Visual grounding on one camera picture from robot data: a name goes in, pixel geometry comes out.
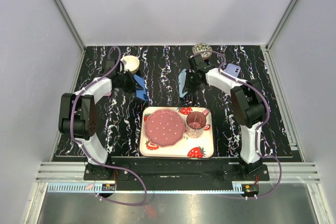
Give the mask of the dark blue phone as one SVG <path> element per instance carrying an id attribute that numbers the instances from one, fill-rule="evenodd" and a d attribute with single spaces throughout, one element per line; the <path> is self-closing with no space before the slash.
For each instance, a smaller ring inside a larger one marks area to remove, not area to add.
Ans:
<path id="1" fill-rule="evenodd" d="M 138 76 L 137 74 L 133 75 L 133 78 L 136 82 L 135 86 L 135 96 L 142 101 L 147 101 L 147 91 L 145 86 L 145 81 L 142 77 Z"/>

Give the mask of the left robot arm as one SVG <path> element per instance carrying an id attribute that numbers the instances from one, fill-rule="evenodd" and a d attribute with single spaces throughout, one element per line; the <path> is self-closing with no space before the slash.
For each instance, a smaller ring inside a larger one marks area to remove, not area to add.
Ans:
<path id="1" fill-rule="evenodd" d="M 139 66 L 140 61 L 135 56 L 108 59 L 102 76 L 74 93 L 61 96 L 59 132 L 68 135 L 82 149 L 90 164 L 97 165 L 95 174 L 103 180 L 113 175 L 113 167 L 107 163 L 108 152 L 97 136 L 96 104 L 114 89 L 135 93 L 139 85 L 134 75 Z"/>

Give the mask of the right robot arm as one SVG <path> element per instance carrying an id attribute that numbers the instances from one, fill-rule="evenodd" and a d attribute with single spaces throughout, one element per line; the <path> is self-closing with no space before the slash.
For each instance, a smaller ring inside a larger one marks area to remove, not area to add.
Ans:
<path id="1" fill-rule="evenodd" d="M 233 170 L 244 180 L 256 178 L 263 165 L 261 159 L 264 158 L 259 151 L 261 128 L 270 117 L 259 82 L 240 79 L 237 74 L 206 63 L 200 52 L 190 56 L 188 62 L 190 67 L 179 74 L 180 98 L 196 92 L 202 84 L 216 87 L 230 96 L 242 141 L 239 164 Z"/>

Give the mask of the purple phone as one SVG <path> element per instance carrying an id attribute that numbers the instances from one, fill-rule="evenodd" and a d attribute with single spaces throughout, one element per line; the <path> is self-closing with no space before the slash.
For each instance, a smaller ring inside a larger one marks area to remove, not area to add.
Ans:
<path id="1" fill-rule="evenodd" d="M 232 64 L 232 63 L 229 63 L 227 66 L 226 66 L 226 69 L 225 69 L 225 72 L 235 78 L 238 77 L 239 73 L 241 71 L 241 67 L 240 66 L 237 66 L 235 64 Z"/>

